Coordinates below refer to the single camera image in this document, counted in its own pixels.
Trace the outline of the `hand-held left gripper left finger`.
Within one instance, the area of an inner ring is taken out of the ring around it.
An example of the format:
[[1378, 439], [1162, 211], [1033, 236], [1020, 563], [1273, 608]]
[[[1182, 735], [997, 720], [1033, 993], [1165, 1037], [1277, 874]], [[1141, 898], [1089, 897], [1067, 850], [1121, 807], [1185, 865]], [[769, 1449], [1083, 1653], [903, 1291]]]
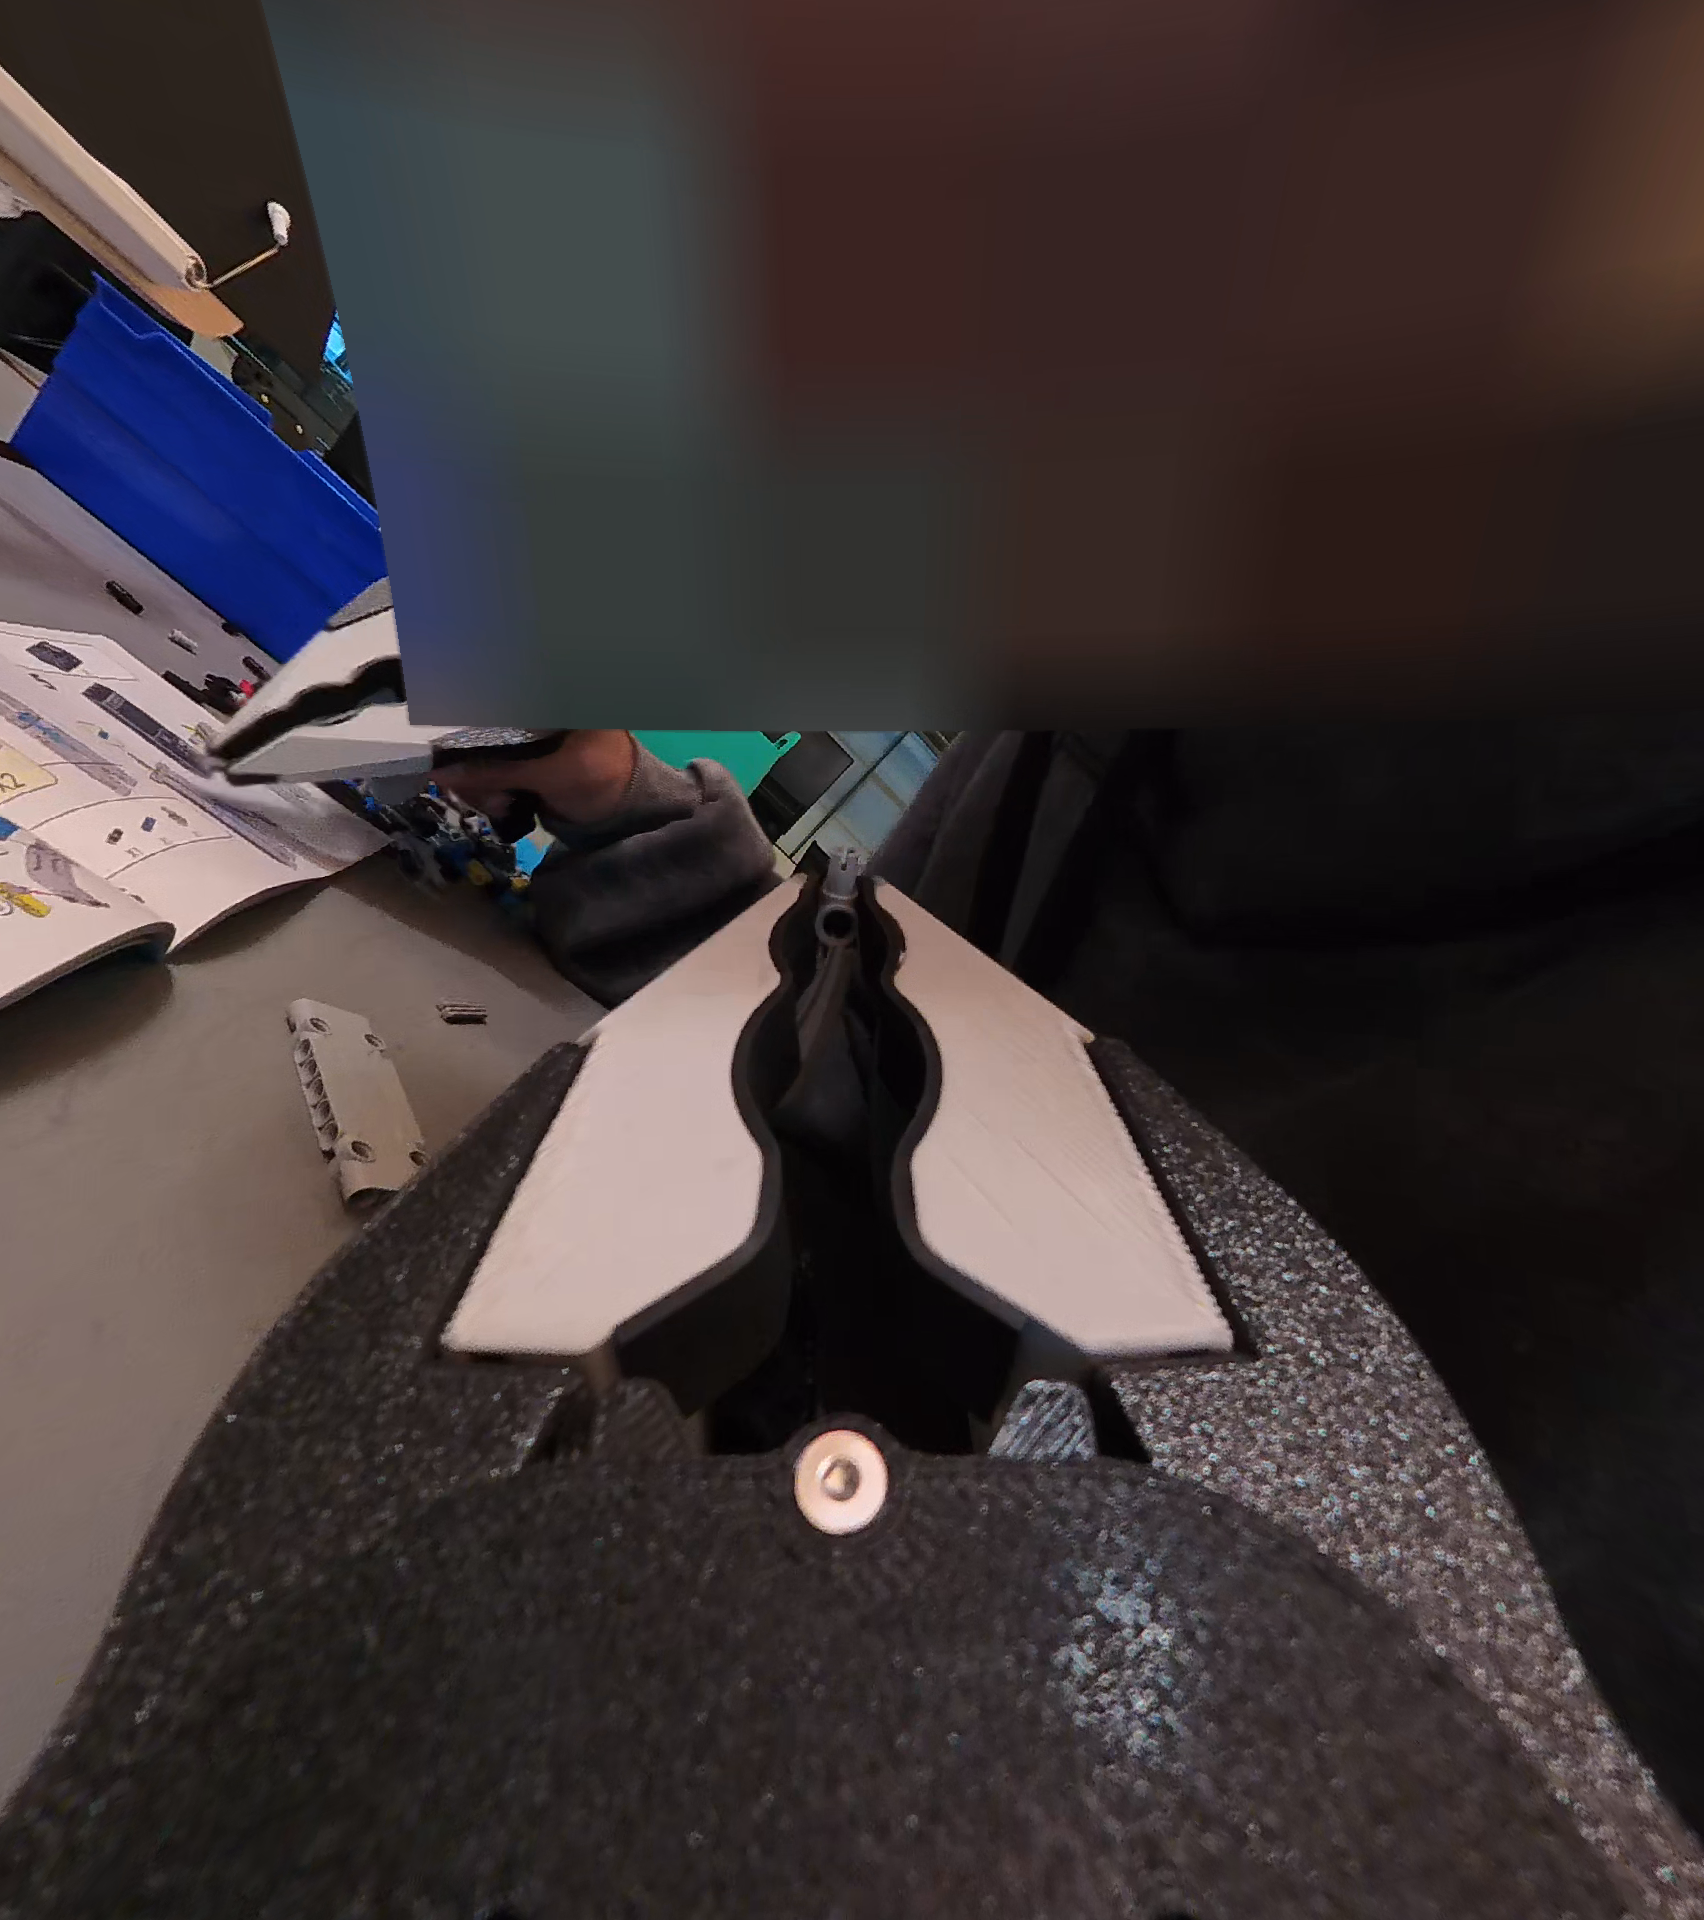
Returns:
[[467, 1361], [653, 1381], [713, 1409], [779, 1347], [793, 1293], [769, 1124], [798, 879], [744, 908], [587, 1034], [440, 1347]]

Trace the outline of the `green tote bag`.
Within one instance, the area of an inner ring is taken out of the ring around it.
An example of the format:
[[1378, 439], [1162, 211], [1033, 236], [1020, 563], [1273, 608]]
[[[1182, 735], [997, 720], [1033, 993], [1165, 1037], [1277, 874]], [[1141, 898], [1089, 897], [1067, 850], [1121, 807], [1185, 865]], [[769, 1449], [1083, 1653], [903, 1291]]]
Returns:
[[686, 828], [713, 843], [771, 848], [761, 819], [765, 788], [798, 744], [798, 732], [635, 731], [637, 821], [648, 831]]

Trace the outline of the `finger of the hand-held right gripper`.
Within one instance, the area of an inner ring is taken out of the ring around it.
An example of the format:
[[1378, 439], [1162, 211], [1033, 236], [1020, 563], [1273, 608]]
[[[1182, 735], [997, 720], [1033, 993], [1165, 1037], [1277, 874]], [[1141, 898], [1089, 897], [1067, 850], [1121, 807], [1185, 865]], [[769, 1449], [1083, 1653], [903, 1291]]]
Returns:
[[364, 614], [315, 635], [234, 714], [236, 724], [327, 724], [371, 707], [404, 704], [394, 614]]
[[406, 717], [345, 717], [292, 729], [246, 752], [225, 752], [219, 771], [232, 785], [425, 777], [434, 771], [440, 752], [468, 748], [468, 735], [415, 726]]

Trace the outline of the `white instruction booklet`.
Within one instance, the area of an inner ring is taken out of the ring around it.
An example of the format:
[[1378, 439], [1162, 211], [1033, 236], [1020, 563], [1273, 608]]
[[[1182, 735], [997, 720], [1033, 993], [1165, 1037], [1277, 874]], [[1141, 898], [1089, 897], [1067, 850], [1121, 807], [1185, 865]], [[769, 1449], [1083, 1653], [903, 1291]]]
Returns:
[[384, 850], [319, 786], [209, 779], [211, 732], [110, 638], [0, 621], [0, 1010], [124, 951], [171, 958]]

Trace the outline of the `black divider panel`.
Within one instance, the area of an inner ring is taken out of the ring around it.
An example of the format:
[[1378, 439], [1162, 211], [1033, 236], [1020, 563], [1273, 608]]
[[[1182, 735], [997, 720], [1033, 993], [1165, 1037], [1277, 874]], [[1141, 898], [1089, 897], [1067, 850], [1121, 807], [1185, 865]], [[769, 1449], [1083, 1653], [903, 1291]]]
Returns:
[[320, 373], [336, 300], [262, 5], [0, 2], [0, 66], [211, 277], [262, 253], [285, 206], [289, 249], [221, 299], [254, 347]]

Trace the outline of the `person's right hand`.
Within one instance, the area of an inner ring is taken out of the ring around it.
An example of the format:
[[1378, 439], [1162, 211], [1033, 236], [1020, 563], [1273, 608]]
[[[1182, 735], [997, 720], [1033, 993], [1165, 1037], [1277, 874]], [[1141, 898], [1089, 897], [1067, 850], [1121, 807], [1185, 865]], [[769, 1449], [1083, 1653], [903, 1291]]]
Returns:
[[641, 744], [627, 731], [574, 731], [531, 756], [525, 788], [536, 826], [555, 839], [594, 834], [629, 810]]

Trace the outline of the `pile of small colourful pieces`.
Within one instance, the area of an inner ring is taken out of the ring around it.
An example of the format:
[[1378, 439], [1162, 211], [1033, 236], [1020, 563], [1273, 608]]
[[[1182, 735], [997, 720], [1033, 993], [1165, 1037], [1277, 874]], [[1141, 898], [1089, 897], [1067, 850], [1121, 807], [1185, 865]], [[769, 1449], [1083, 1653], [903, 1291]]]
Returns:
[[437, 785], [382, 804], [381, 825], [392, 861], [410, 883], [453, 888], [491, 900], [531, 897], [539, 853], [520, 848], [539, 828], [534, 804], [511, 798], [492, 813], [474, 809]]

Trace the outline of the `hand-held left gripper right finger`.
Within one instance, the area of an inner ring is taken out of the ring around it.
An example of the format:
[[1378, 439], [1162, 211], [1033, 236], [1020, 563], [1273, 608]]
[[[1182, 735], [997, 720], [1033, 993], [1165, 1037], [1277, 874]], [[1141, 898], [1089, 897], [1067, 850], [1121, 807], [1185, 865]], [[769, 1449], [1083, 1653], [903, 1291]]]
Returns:
[[913, 1328], [976, 1422], [1033, 1381], [1215, 1361], [1235, 1324], [1094, 1061], [1092, 1033], [891, 883], [881, 934], [888, 1170], [925, 1276]]

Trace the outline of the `grey flat panel with holes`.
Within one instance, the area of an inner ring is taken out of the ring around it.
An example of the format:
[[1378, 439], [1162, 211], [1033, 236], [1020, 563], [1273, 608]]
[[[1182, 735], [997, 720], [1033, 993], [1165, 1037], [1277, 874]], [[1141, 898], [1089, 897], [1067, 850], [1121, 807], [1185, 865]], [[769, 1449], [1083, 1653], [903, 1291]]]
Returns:
[[289, 1002], [287, 1025], [313, 1134], [341, 1202], [364, 1214], [410, 1186], [428, 1165], [391, 1050], [360, 1015], [313, 999]]

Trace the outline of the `person's right forearm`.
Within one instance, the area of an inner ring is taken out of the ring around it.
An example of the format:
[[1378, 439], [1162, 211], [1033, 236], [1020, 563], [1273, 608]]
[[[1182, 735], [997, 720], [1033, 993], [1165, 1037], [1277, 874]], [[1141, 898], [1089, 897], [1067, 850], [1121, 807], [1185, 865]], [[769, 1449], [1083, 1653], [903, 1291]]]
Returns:
[[529, 928], [552, 969], [614, 1007], [781, 883], [772, 843], [721, 765], [635, 748], [617, 807], [578, 821], [544, 802], [548, 848], [529, 879]]

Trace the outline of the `person's grey sweater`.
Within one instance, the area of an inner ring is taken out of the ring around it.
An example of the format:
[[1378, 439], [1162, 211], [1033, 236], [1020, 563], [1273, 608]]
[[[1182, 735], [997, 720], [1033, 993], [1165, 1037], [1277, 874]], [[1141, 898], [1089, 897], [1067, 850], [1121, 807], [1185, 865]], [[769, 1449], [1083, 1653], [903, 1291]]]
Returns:
[[1704, 1838], [1704, 711], [962, 732], [874, 868], [1342, 1244]]

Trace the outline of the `blue plastic bin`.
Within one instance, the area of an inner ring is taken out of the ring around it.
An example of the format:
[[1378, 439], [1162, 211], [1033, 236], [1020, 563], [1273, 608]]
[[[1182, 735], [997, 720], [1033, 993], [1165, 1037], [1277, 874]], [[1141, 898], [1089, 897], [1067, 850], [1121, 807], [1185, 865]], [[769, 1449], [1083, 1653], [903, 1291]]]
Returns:
[[377, 509], [107, 277], [8, 444], [274, 660], [389, 576]]

